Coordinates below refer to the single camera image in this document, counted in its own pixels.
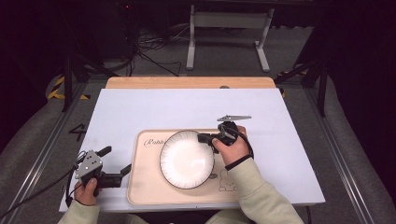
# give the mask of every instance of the metal rod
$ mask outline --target metal rod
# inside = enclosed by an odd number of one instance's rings
[[[55,149],[58,139],[60,138],[62,129],[64,128],[64,125],[66,124],[68,118],[72,114],[72,111],[76,107],[76,104],[78,103],[78,98],[84,92],[85,87],[86,87],[85,83],[78,83],[75,90],[75,94],[73,96],[75,100],[72,102],[70,108],[66,112],[61,113],[61,116],[58,118],[54,129],[52,130],[51,134],[49,135],[49,138],[47,139],[46,144],[41,149],[41,152],[38,155],[37,159],[35,160],[34,165],[30,169],[28,176],[26,176],[25,180],[23,181],[23,184],[20,187],[20,190],[18,191],[17,195],[14,198],[14,201],[12,202],[11,206],[8,209],[10,209],[12,206],[21,202],[22,200],[26,199],[31,195],[33,189],[35,188],[35,184],[37,183],[39,177],[41,176],[41,174],[44,171],[44,168],[47,165],[47,162],[50,159],[50,155]],[[15,209],[8,216],[4,217],[1,224],[15,223],[18,218],[18,215],[21,213],[22,208],[23,205]]]
[[[320,115],[320,112],[316,107],[318,102],[316,100],[314,91],[310,89],[305,89],[305,95],[315,111],[321,129],[326,135],[326,138],[330,145],[330,153],[332,155],[332,159],[337,168],[338,174],[341,176],[341,179],[344,183],[344,187],[346,188],[346,192],[349,195],[350,201],[352,202],[355,208],[356,214],[358,215],[360,222],[364,224],[374,223],[373,218],[361,196],[361,192],[359,191],[359,188],[356,185],[355,179],[352,173],[350,173],[347,163],[344,160],[341,149],[339,148],[335,140],[335,137],[332,133],[332,129],[330,128],[330,125],[326,120],[326,118],[323,118]]]
[[[117,74],[115,74],[113,72],[110,72],[106,68],[104,68],[104,67],[102,67],[102,66],[100,66],[100,65],[98,65],[98,64],[96,64],[94,62],[92,62],[88,58],[85,58],[85,57],[83,57],[83,56],[81,56],[79,54],[76,54],[76,53],[74,54],[74,56],[76,56],[80,61],[88,64],[89,66],[93,67],[94,69],[98,70],[99,72],[105,74],[108,77],[119,77],[119,75],[117,75]]]
[[[310,68],[311,66],[313,66],[314,64],[316,64],[318,61],[312,61],[309,63],[305,63],[303,65],[300,65],[299,67],[289,71],[287,74],[281,76],[281,77],[277,77],[276,79],[274,79],[275,84],[279,84],[291,77],[296,76],[297,74],[303,72],[304,70]]]
[[[320,115],[322,117],[326,117],[324,113],[324,101],[325,101],[326,84],[327,84],[327,67],[325,63],[322,64],[321,69],[322,72],[320,74],[319,91],[318,91],[318,109]]]

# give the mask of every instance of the cable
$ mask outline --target cable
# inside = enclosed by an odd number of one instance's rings
[[[133,58],[133,57],[129,57],[128,60],[127,60],[126,62],[121,63],[121,64],[118,64],[118,65],[113,66],[113,67],[105,67],[105,69],[108,70],[108,71],[110,71],[110,72],[119,71],[119,70],[121,70],[122,68],[128,66],[128,64],[131,62],[132,58]],[[87,72],[89,72],[89,73],[91,73],[91,74],[102,74],[101,72],[99,72],[99,71],[97,71],[97,70],[95,70],[95,69],[91,69],[91,68],[88,68],[88,67],[84,67],[84,68],[85,68],[85,70],[86,70]]]
[[[173,36],[171,40],[178,38],[181,34],[183,34],[187,29],[189,29],[190,26],[186,26],[183,30],[181,30],[177,35]]]
[[[243,32],[245,29],[241,29],[241,28],[234,28],[234,29],[232,29],[232,28],[225,28],[225,29],[222,29],[222,28],[219,28],[219,29],[216,29],[216,30],[217,30],[217,31],[220,31],[220,32],[222,32],[222,33],[224,33],[224,34],[227,34],[227,35],[240,35],[240,34],[242,34],[242,32]]]
[[[138,54],[142,59],[144,59],[144,60],[146,60],[146,61],[149,61],[149,62],[151,62],[151,63],[154,63],[154,64],[156,64],[157,66],[161,67],[162,69],[164,69],[164,70],[170,72],[170,73],[173,74],[175,77],[178,77],[178,74],[180,73],[181,62],[177,62],[177,63],[179,63],[178,72],[177,72],[177,73],[174,73],[174,72],[172,72],[171,70],[169,70],[169,69],[163,67],[160,63],[154,62],[154,60],[152,60],[152,59],[151,59],[149,56],[147,56],[146,54],[144,54],[144,53],[142,53],[142,52],[140,52],[140,51],[138,51],[137,54]]]
[[[134,64],[134,58],[133,58],[132,61],[129,63],[129,70],[128,70],[128,67],[126,67],[125,76],[127,76],[127,77],[131,77],[131,76],[132,76],[132,72],[134,71],[135,65],[132,66],[132,64]]]
[[[75,163],[73,164],[73,168],[72,168],[73,171],[75,171],[75,170],[78,169],[78,164],[79,164],[79,163],[82,163],[82,161],[84,160],[84,158],[85,158],[86,155],[87,155],[87,152],[86,152],[86,151],[80,151],[80,152],[78,153],[78,158],[76,159]],[[71,197],[71,194],[72,194],[73,191],[72,191],[71,193],[69,193],[69,188],[70,188],[70,184],[71,184],[71,182],[72,182],[72,177],[73,177],[73,172],[71,172],[71,173],[69,174],[69,177],[67,178],[66,193],[65,193],[66,199],[64,200],[64,201],[66,202],[67,207],[69,207],[70,204],[71,204],[72,201],[73,201],[73,198]]]
[[[309,206],[306,206],[306,214],[308,215],[308,224],[312,224],[311,210]]]
[[[244,134],[242,134],[242,133],[240,133],[240,132],[238,132],[238,131],[236,131],[236,130],[234,130],[234,129],[232,129],[232,128],[226,127],[225,125],[222,125],[222,127],[223,127],[225,130],[227,130],[227,131],[231,131],[231,132],[233,132],[233,133],[238,134],[238,136],[240,136],[240,137],[245,141],[245,143],[247,144],[247,148],[248,148],[248,150],[249,150],[249,152],[250,152],[251,158],[254,159],[253,148],[251,147],[251,145],[250,145],[250,143],[249,143],[247,137],[246,137]]]
[[[156,36],[154,32],[145,32],[140,34],[136,41],[136,46],[141,52],[146,52],[151,49],[158,50],[166,45],[167,43],[165,43],[163,38]]]
[[[73,189],[73,190],[70,192],[69,197],[71,197],[71,196],[72,196],[72,193],[73,193],[74,191],[76,191],[76,189],[78,189],[78,188],[81,187],[81,186],[82,186],[82,184],[79,184],[75,189]]]
[[[43,192],[45,192],[46,190],[52,188],[54,185],[56,185],[57,183],[59,183],[62,179],[64,179],[67,175],[69,174],[73,174],[73,172],[75,171],[74,167],[73,169],[70,169],[66,174],[62,175],[61,177],[59,177],[57,180],[55,180],[54,182],[50,183],[49,185],[47,185],[45,188],[39,190],[37,193],[33,194],[32,196],[24,199],[23,201],[21,201],[20,203],[15,204],[14,206],[12,206],[10,209],[8,209],[8,211],[6,211],[3,215],[0,216],[0,219],[3,219],[6,215],[8,215],[10,212],[14,211],[15,209],[17,209],[19,206],[23,205],[24,203],[29,202],[30,200],[32,200],[33,198],[35,198],[36,196],[42,194]]]

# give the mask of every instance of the black controller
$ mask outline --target black controller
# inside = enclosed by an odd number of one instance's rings
[[[224,145],[230,146],[238,138],[238,128],[236,124],[232,121],[224,121],[218,125],[219,133],[198,133],[198,142],[207,143],[215,153],[219,151],[213,146],[212,140],[214,138],[219,139]]]
[[[99,189],[119,188],[122,178],[131,172],[131,164],[123,168],[119,174],[106,174],[103,172],[103,163],[100,157],[105,156],[110,151],[111,147],[105,147],[99,152],[88,151],[76,171],[76,178],[80,180],[84,187],[92,178],[96,178],[97,185],[93,193],[95,197],[99,194]]]

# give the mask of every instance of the beige sleeve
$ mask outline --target beige sleeve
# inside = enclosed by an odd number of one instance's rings
[[[229,171],[245,215],[256,223],[303,223],[291,203],[265,181],[253,159]]]
[[[58,222],[58,224],[96,224],[99,216],[99,206],[86,206],[75,200]]]

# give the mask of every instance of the white paper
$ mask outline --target white paper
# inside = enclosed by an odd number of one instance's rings
[[[250,115],[235,123],[247,128],[262,176],[293,204],[324,203],[301,140],[278,89],[103,89],[80,151],[112,146],[103,171],[119,173],[130,164],[137,135],[144,130],[213,129],[225,115]],[[138,206],[128,203],[129,176],[120,189],[104,189],[97,200],[104,211],[150,211],[236,207],[237,204]],[[60,211],[67,207],[61,204]]]

